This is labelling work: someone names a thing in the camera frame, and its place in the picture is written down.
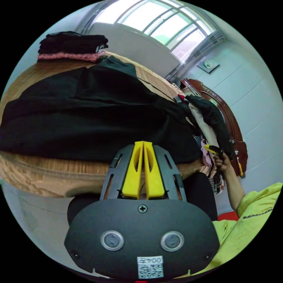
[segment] stack of clothes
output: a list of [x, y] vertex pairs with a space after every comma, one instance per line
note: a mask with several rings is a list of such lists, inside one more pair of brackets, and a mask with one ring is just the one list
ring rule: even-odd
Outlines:
[[[197, 91], [178, 94], [174, 100], [182, 107], [187, 122], [192, 126], [193, 137], [202, 151], [204, 166], [201, 172], [212, 179], [216, 176], [216, 166], [212, 153], [204, 148], [205, 144], [220, 147], [231, 160], [233, 159], [233, 143], [223, 114], [215, 104], [205, 100]], [[220, 186], [215, 191], [216, 194], [221, 193], [225, 187], [222, 176], [218, 177]]]
[[57, 32], [48, 34], [40, 42], [39, 60], [75, 59], [97, 61], [106, 58], [108, 39], [104, 35], [82, 35], [77, 32]]

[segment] red object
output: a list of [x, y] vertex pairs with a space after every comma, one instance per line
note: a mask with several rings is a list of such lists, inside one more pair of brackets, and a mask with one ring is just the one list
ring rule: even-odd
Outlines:
[[182, 101], [184, 101], [184, 99], [185, 99], [185, 96], [184, 96], [184, 95], [178, 94], [178, 96], [180, 97], [180, 99], [181, 99]]
[[218, 221], [221, 220], [239, 220], [239, 217], [237, 215], [237, 213], [235, 211], [231, 211], [231, 212], [227, 212], [227, 213], [223, 213], [221, 215], [218, 216]]

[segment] qr code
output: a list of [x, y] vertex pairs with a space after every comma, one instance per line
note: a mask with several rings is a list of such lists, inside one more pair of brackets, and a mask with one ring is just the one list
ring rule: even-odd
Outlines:
[[151, 264], [151, 265], [138, 265], [139, 279], [152, 279], [163, 277], [163, 265]]

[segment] folded black clothing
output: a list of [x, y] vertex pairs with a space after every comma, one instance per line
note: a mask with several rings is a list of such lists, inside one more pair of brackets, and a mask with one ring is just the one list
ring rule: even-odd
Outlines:
[[8, 102], [0, 151], [111, 162], [124, 146], [149, 141], [177, 164], [202, 156], [178, 105], [151, 92], [134, 65], [117, 58], [102, 63], [45, 78]]
[[108, 48], [104, 35], [81, 35], [76, 32], [48, 34], [40, 42], [39, 54], [66, 52], [72, 54], [97, 53], [98, 47]]

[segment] pink clothing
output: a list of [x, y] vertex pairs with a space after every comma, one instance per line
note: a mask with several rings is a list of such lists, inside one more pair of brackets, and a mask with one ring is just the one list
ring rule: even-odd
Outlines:
[[39, 54], [37, 59], [38, 60], [53, 60], [53, 59], [75, 59], [75, 60], [83, 60], [83, 61], [90, 61], [95, 63], [99, 57], [105, 55], [105, 50], [101, 49], [98, 53], [87, 53], [87, 54], [71, 54], [65, 52], [59, 52], [54, 54]]
[[201, 141], [201, 151], [203, 152], [203, 163], [204, 163], [204, 165], [211, 167], [212, 166], [211, 158], [210, 158], [208, 151], [204, 148], [205, 144], [206, 144], [206, 140], [203, 139]]

